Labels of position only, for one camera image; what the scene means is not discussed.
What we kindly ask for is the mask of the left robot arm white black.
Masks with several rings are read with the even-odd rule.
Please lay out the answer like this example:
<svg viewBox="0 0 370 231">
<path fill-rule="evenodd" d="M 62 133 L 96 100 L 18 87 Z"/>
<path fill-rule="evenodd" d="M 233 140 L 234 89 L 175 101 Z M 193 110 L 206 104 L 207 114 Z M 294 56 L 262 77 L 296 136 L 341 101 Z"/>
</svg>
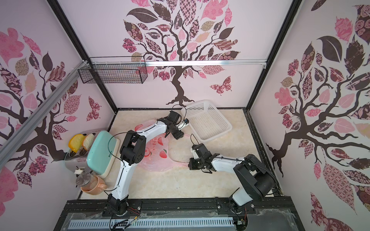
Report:
<svg viewBox="0 0 370 231">
<path fill-rule="evenodd" d="M 137 165 L 145 156 L 146 144 L 160 135 L 171 134 L 175 139 L 183 138 L 183 128 L 189 120 L 175 111 L 156 120 L 148 127 L 124 132 L 126 135 L 119 151 L 120 169 L 113 190 L 108 194 L 108 205 L 116 215 L 124 215 L 128 210 L 129 186 Z"/>
</svg>

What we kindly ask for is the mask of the silver toaster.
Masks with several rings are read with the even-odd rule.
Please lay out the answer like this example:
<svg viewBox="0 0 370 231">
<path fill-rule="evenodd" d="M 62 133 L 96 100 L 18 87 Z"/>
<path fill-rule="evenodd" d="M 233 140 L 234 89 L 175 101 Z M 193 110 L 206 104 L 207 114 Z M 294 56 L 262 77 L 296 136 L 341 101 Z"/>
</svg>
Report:
<svg viewBox="0 0 370 231">
<path fill-rule="evenodd" d="M 77 153 L 74 153 L 71 149 L 69 149 L 64 159 L 65 167 L 72 171 L 75 175 L 80 175 L 83 172 L 92 172 L 87 163 L 89 151 L 86 151 L 83 147 L 81 147 Z"/>
</svg>

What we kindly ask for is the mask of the pink cup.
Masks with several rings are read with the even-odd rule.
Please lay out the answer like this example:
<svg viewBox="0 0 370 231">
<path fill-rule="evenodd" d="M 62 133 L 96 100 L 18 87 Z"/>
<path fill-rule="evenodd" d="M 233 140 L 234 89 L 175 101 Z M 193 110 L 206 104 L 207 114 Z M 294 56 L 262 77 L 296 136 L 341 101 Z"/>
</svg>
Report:
<svg viewBox="0 0 370 231">
<path fill-rule="evenodd" d="M 89 182 L 81 187 L 84 193 L 98 195 L 108 188 L 105 181 L 98 176 L 92 175 Z"/>
</svg>

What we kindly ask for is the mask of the mint green cutting board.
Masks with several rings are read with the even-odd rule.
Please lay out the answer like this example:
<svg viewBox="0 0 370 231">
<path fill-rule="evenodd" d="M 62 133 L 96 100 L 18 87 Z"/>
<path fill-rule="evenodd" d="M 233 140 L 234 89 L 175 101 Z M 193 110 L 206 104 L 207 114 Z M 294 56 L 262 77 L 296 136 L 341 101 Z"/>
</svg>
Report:
<svg viewBox="0 0 370 231">
<path fill-rule="evenodd" d="M 100 131 L 88 152 L 87 166 L 100 178 L 108 176 L 116 159 L 120 140 L 107 131 Z"/>
</svg>

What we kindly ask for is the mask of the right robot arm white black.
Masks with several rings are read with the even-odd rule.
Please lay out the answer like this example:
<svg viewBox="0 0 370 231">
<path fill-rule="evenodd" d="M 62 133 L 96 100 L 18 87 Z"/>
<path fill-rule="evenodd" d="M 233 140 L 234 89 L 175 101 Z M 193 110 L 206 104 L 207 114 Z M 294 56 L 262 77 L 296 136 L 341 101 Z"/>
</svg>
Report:
<svg viewBox="0 0 370 231">
<path fill-rule="evenodd" d="M 241 187 L 233 192 L 228 199 L 228 206 L 238 209 L 252 201 L 262 201 L 274 187 L 277 180 L 264 164 L 254 155 L 245 158 L 231 158 L 214 154 L 207 158 L 191 158 L 190 170 L 201 170 L 204 173 L 234 173 Z"/>
</svg>

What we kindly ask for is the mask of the pink printed plastic bag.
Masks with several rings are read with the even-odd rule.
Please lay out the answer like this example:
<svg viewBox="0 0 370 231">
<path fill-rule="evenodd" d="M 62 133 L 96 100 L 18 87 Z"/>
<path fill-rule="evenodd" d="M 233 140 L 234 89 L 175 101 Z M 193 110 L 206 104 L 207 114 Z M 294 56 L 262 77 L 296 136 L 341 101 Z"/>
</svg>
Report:
<svg viewBox="0 0 370 231">
<path fill-rule="evenodd" d="M 161 134 L 145 146 L 145 156 L 138 166 L 150 172 L 165 172 L 174 167 L 187 167 L 188 162 L 175 161 L 169 153 L 170 136 Z"/>
</svg>

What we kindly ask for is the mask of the aluminium rail left wall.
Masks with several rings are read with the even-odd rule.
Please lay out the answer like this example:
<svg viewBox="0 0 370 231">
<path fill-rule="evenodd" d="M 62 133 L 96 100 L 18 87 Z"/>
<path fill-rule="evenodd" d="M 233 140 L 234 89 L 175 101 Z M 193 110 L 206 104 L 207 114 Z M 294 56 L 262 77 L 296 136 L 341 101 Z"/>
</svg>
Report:
<svg viewBox="0 0 370 231">
<path fill-rule="evenodd" d="M 33 112 L 19 130 L 11 136 L 5 145 L 1 148 L 1 167 L 4 167 L 10 160 L 12 155 L 20 148 L 25 140 L 32 134 L 36 127 L 47 116 L 55 104 L 62 98 L 64 93 L 67 92 L 69 87 L 79 78 L 78 70 L 86 67 L 88 62 L 82 60 L 77 67 L 59 84 L 49 97 L 41 103 L 41 105 Z"/>
</svg>

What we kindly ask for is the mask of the white perforated plastic basket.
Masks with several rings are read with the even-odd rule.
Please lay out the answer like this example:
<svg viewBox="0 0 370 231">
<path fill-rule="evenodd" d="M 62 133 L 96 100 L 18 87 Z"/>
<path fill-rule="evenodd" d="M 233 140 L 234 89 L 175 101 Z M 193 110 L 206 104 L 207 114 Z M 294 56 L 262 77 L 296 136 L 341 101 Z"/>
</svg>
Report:
<svg viewBox="0 0 370 231">
<path fill-rule="evenodd" d="M 232 130 L 231 123 L 209 100 L 192 103 L 181 109 L 182 115 L 189 120 L 196 138 L 209 142 Z"/>
</svg>

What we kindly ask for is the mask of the clear glass jar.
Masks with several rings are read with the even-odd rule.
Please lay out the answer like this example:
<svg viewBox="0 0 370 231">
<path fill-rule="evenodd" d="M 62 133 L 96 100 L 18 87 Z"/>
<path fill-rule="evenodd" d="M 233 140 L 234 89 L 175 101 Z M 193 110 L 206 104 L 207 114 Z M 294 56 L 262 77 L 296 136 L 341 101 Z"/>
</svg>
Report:
<svg viewBox="0 0 370 231">
<path fill-rule="evenodd" d="M 89 172 L 84 172 L 76 178 L 76 185 L 80 187 L 84 187 L 88 185 L 91 181 L 92 175 Z"/>
</svg>

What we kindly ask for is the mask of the pale bread slice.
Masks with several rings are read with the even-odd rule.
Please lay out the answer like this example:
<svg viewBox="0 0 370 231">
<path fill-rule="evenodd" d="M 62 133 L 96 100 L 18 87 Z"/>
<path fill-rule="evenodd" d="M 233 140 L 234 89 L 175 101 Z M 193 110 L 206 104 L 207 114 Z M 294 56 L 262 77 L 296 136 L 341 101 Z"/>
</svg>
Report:
<svg viewBox="0 0 370 231">
<path fill-rule="evenodd" d="M 82 143 L 84 150 L 89 151 L 95 140 L 95 134 L 91 133 L 87 135 Z"/>
</svg>

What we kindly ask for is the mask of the yellow toast slice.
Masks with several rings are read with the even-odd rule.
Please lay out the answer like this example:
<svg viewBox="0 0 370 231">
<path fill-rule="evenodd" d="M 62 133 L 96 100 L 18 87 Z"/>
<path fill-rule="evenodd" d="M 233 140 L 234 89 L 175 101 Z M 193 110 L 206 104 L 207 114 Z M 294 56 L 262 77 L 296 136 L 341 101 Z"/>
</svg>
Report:
<svg viewBox="0 0 370 231">
<path fill-rule="evenodd" d="M 77 153 L 81 149 L 84 140 L 85 140 L 85 135 L 83 135 L 83 134 L 77 134 L 73 138 L 71 138 L 71 140 L 68 143 L 68 147 L 74 153 Z"/>
</svg>

